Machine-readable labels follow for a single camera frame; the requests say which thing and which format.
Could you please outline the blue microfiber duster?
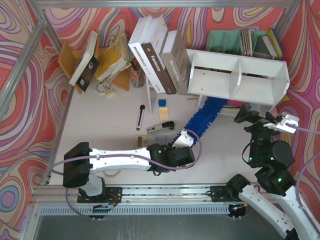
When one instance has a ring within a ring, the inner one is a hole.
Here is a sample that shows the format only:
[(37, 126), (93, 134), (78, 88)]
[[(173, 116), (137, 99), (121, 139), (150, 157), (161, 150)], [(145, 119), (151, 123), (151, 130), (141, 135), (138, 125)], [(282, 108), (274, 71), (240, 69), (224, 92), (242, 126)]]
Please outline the blue microfiber duster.
[(215, 121), (226, 103), (227, 99), (208, 97), (203, 107), (190, 118), (183, 129), (192, 131), (187, 134), (194, 139), (193, 146), (197, 144), (211, 123)]

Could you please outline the yellow grey calculator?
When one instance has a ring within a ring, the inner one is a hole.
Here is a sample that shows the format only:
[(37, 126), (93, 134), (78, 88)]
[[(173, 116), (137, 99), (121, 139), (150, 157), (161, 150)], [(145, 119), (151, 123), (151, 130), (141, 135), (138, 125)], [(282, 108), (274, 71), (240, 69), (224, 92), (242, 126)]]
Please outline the yellow grey calculator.
[(153, 144), (165, 145), (166, 143), (167, 143), (167, 138), (165, 135), (136, 135), (135, 136), (135, 146), (137, 148), (144, 148)]

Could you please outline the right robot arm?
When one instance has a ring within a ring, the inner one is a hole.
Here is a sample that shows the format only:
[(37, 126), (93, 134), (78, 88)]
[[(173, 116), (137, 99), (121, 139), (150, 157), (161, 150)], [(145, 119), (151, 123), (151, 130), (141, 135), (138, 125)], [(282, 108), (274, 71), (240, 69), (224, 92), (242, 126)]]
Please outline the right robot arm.
[(305, 205), (299, 193), (300, 181), (295, 180), (289, 167), (295, 162), (289, 143), (272, 141), (274, 135), (281, 132), (295, 133), (304, 131), (299, 127), (299, 118), (290, 114), (274, 117), (270, 112), (260, 116), (242, 104), (234, 118), (235, 123), (249, 122), (244, 128), (251, 134), (249, 158), (246, 160), (251, 168), (259, 168), (255, 173), (262, 189), (270, 194), (280, 207), (265, 199), (242, 175), (237, 175), (241, 185), (236, 195), (256, 210), (285, 240), (318, 240), (320, 224)]

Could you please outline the stack of coloured folders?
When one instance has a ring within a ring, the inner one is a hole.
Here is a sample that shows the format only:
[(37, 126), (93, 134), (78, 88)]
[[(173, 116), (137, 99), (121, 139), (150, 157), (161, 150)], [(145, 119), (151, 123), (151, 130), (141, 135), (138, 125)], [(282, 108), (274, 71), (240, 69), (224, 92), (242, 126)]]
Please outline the stack of coloured folders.
[(232, 110), (232, 111), (238, 111), (241, 108), (241, 105), (243, 104), (242, 101), (237, 100), (227, 100), (226, 104), (222, 107), (223, 110)]

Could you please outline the grey black stapler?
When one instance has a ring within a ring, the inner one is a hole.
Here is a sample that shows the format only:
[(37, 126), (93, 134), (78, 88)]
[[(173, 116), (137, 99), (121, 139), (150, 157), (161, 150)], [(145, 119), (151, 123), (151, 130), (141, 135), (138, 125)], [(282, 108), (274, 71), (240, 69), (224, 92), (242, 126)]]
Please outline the grey black stapler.
[(176, 126), (173, 121), (166, 121), (147, 128), (146, 132), (148, 135), (159, 135), (173, 132), (175, 129)]

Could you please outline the yellow sticky note pad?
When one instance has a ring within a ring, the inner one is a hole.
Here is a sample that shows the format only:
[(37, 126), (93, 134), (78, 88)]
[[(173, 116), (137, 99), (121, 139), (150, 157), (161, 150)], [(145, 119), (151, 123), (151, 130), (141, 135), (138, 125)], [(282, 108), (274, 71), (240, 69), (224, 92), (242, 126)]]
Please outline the yellow sticky note pad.
[(160, 120), (169, 120), (169, 110), (168, 107), (159, 107), (158, 108), (159, 119)]

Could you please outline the black white utility knife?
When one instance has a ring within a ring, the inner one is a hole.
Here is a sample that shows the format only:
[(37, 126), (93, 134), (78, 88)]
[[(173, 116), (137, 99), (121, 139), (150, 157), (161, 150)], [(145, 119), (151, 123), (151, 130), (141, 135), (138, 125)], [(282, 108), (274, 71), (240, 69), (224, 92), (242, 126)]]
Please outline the black white utility knife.
[(138, 118), (137, 118), (137, 123), (136, 123), (136, 127), (135, 127), (135, 129), (136, 129), (137, 131), (140, 131), (140, 130), (141, 130), (144, 113), (145, 113), (145, 105), (142, 104), (142, 105), (139, 107)]

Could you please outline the green file organizer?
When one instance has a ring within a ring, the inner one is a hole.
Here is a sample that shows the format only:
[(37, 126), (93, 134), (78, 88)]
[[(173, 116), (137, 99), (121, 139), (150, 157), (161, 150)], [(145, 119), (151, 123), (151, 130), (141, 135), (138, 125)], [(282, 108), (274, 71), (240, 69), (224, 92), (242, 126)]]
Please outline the green file organizer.
[(278, 54), (264, 31), (210, 30), (205, 50), (264, 59), (277, 59)]

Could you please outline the blue yellow book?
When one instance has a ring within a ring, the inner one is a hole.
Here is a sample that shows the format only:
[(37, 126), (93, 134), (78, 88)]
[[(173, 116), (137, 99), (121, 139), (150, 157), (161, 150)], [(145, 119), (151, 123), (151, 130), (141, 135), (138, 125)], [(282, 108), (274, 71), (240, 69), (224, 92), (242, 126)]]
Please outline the blue yellow book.
[(269, 28), (268, 30), (263, 32), (263, 36), (268, 36), (270, 38), (271, 43), (274, 46), (274, 49), (277, 53), (277, 59), (281, 60), (284, 56), (284, 50), (281, 46), (281, 42), (273, 28)]

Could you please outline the grey Lonely City book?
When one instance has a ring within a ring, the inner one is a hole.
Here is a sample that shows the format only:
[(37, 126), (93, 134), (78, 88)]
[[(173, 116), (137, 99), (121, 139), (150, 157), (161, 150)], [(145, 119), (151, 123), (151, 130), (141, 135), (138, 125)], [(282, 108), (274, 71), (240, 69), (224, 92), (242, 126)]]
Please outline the grey Lonely City book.
[(176, 89), (176, 93), (186, 95), (192, 64), (179, 30), (168, 32), (160, 56)]

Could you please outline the pencil cup with pencils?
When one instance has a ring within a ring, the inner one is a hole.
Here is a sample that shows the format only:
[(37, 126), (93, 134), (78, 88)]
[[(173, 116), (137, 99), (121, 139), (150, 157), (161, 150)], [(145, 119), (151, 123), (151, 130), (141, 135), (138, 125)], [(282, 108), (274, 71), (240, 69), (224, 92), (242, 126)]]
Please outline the pencil cup with pencils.
[(129, 69), (129, 73), (131, 85), (137, 89), (142, 88), (145, 85), (144, 71), (141, 69), (140, 64), (135, 58), (133, 58), (130, 63), (131, 66)]

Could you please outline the brown Fredonia book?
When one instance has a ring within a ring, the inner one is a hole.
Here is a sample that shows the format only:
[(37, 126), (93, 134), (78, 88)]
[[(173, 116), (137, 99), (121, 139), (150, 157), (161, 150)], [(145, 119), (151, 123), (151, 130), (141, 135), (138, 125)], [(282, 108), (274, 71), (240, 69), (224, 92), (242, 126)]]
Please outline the brown Fredonia book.
[(159, 83), (161, 84), (163, 90), (167, 95), (174, 95), (177, 93), (177, 90), (171, 80), (171, 77), (166, 70), (164, 62), (160, 57), (161, 47), (152, 44), (151, 42), (143, 43), (142, 49), (144, 50), (147, 59), (149, 60), (152, 69), (154, 70)]

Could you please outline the yellow worn books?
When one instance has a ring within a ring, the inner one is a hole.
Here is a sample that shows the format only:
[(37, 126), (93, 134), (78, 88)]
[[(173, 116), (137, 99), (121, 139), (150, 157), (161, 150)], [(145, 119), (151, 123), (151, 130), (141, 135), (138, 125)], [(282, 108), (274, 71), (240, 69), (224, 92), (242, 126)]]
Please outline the yellow worn books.
[(110, 83), (121, 71), (131, 66), (125, 32), (122, 32), (114, 43), (100, 55), (98, 61), (96, 79), (101, 84)]

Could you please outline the white Mademoiselle book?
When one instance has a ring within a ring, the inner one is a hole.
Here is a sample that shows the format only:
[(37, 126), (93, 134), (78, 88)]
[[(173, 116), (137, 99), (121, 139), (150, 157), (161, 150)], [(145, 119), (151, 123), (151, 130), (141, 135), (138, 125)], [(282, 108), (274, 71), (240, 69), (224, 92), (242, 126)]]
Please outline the white Mademoiselle book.
[(156, 72), (154, 71), (151, 62), (147, 58), (147, 53), (142, 48), (147, 32), (151, 25), (152, 17), (145, 16), (139, 18), (132, 35), (129, 39), (128, 46), (139, 63), (141, 69), (145, 73), (146, 78), (151, 83), (156, 93), (165, 93), (165, 89), (162, 86)]

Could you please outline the yellow wooden book rack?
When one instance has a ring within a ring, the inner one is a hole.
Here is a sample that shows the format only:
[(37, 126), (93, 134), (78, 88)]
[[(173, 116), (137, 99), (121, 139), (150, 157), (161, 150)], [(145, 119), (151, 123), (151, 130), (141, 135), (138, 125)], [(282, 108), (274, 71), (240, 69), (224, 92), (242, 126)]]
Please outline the yellow wooden book rack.
[(85, 92), (92, 79), (99, 84), (111, 83), (131, 67), (127, 35), (120, 36), (107, 48), (100, 47), (100, 36), (91, 31), (85, 44), (74, 52), (67, 42), (62, 44), (58, 63), (69, 78), (69, 84)]

